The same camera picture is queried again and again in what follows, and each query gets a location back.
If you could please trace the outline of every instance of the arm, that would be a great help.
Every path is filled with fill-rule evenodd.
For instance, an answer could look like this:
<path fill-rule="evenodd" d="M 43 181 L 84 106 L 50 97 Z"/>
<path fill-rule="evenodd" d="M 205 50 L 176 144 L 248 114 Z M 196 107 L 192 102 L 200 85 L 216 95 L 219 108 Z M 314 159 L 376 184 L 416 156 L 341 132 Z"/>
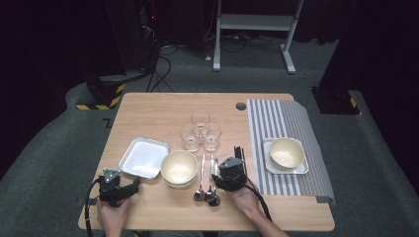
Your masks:
<path fill-rule="evenodd" d="M 106 201 L 98 200 L 99 222 L 105 229 L 107 237 L 123 236 L 129 201 L 130 197 L 125 199 L 119 207 L 111 207 Z"/>
<path fill-rule="evenodd" d="M 250 182 L 247 182 L 247 185 L 255 187 Z M 239 191 L 227 193 L 231 196 L 237 208 L 252 221 L 263 237 L 289 236 L 260 210 L 259 200 L 252 191 L 244 187 Z"/>

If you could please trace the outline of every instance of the human hand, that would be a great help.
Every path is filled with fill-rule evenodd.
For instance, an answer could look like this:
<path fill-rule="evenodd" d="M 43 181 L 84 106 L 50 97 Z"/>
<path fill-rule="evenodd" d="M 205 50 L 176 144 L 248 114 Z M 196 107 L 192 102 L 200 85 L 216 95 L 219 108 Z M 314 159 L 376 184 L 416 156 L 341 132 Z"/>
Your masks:
<path fill-rule="evenodd" d="M 119 207 L 112 207 L 107 201 L 98 200 L 99 223 L 105 229 L 106 236 L 122 236 L 126 225 L 129 202 L 130 197 L 124 199 Z"/>
<path fill-rule="evenodd" d="M 254 188 L 256 192 L 259 192 L 258 188 L 250 180 L 247 181 L 246 185 Z M 243 187 L 238 191 L 226 191 L 226 193 L 228 193 L 228 195 L 231 197 L 237 208 L 243 211 L 247 216 L 260 211 L 259 199 L 253 193 L 253 191 L 249 190 L 248 188 Z"/>

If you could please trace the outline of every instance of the dark background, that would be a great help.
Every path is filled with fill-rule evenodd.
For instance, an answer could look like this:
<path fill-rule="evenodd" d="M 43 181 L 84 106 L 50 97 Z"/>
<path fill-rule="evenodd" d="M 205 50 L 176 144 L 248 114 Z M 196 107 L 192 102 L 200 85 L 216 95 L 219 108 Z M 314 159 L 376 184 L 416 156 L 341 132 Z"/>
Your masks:
<path fill-rule="evenodd" d="M 162 35 L 201 45 L 210 25 L 212 2 L 174 0 L 169 1 L 170 7 L 164 7 L 164 2 L 167 1 L 155 1 L 157 17 L 170 10 L 158 19 L 163 26 Z M 292 12 L 296 3 L 264 0 L 254 5 L 253 1 L 239 0 L 234 5 L 234 2 L 223 1 L 223 9 L 234 13 L 282 14 Z M 419 48 L 417 3 L 365 0 L 354 11 L 357 3 L 305 1 L 294 39 L 318 39 L 319 43 L 341 40 L 328 74 L 338 87 L 345 85 L 343 90 L 363 93 L 384 140 L 418 191 L 415 146 L 419 141 L 416 124 L 419 119 L 415 110 L 419 83 L 414 70 Z M 103 7 L 105 3 L 96 0 L 96 4 Z M 3 177 L 28 142 L 65 111 L 65 93 L 85 80 L 69 47 L 74 39 L 67 28 L 71 21 L 64 14 L 65 1 L 3 1 L 0 9 Z"/>

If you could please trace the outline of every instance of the gray floor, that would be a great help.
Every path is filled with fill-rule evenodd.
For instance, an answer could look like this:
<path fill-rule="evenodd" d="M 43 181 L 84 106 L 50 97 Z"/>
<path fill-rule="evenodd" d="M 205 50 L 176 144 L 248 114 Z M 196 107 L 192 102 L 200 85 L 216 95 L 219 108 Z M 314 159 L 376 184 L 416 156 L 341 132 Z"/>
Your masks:
<path fill-rule="evenodd" d="M 312 97 L 310 87 L 318 85 L 336 43 L 294 42 L 296 75 L 288 74 L 277 44 L 250 44 L 239 52 L 223 51 L 219 72 L 212 72 L 212 61 L 206 60 L 212 49 L 179 47 L 164 55 L 172 64 L 165 82 L 175 92 L 290 93 L 307 108 L 338 203 L 331 207 L 336 227 L 290 234 L 419 236 L 419 198 L 382 140 L 362 94 L 350 92 L 361 109 L 358 116 L 322 115 Z M 160 59 L 159 74 L 167 68 Z M 145 92 L 147 83 L 147 78 L 128 83 L 124 93 Z M 0 236 L 86 236 L 77 225 L 83 207 L 78 202 L 94 178 L 110 133 L 103 119 L 113 119 L 118 108 L 78 111 L 75 103 L 83 88 L 68 92 L 66 112 L 34 137 L 1 181 Z M 161 83 L 154 92 L 170 88 Z M 102 234 L 95 231 L 95 236 Z"/>

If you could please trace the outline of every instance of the wooden table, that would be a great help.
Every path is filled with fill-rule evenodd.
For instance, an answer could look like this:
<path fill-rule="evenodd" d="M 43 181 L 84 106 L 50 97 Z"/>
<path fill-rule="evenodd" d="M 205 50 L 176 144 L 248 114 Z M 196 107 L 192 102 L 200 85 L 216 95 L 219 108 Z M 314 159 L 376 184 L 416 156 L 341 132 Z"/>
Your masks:
<path fill-rule="evenodd" d="M 220 147 L 213 152 L 219 162 L 234 155 L 234 146 L 244 148 L 247 172 L 254 180 L 252 146 L 247 110 L 236 109 L 247 99 L 293 100 L 288 94 L 230 93 L 127 93 L 124 95 L 112 131 L 94 179 L 103 169 L 118 170 L 118 165 L 130 143 L 137 137 L 166 142 L 170 150 L 181 150 L 181 127 L 191 122 L 191 114 L 206 111 L 211 122 L 221 126 Z M 194 153 L 201 163 L 207 155 L 203 189 L 209 188 L 210 153 L 203 148 Z M 131 184 L 133 177 L 122 175 L 122 186 Z M 196 179 L 188 188 L 176 190 L 164 183 L 161 175 L 154 180 L 141 180 L 139 193 L 131 199 L 126 229 L 136 230 L 254 230 L 247 217 L 237 210 L 223 190 L 218 191 L 221 203 L 209 206 L 194 201 L 199 187 Z M 99 185 L 91 198 L 99 194 Z M 330 231 L 335 223 L 327 203 L 317 203 L 315 197 L 264 196 L 274 222 L 284 230 Z M 93 229 L 101 228 L 95 206 L 90 208 Z M 85 227 L 84 210 L 79 226 Z"/>

